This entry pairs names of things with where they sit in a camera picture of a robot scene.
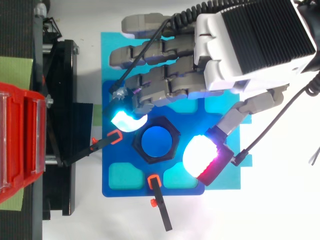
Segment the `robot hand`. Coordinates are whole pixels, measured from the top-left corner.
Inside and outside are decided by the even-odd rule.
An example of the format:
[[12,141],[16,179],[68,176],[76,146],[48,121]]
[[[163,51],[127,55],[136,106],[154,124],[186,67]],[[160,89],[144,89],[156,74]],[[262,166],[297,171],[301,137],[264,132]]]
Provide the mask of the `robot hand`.
[[184,168],[206,186],[248,155],[225,143],[243,120],[279,106],[295,76],[320,69],[317,0],[210,0],[172,16],[129,15],[121,30],[143,40],[109,57],[124,74],[109,88],[103,112],[124,132],[141,128],[154,107],[180,99],[256,92],[187,144]]

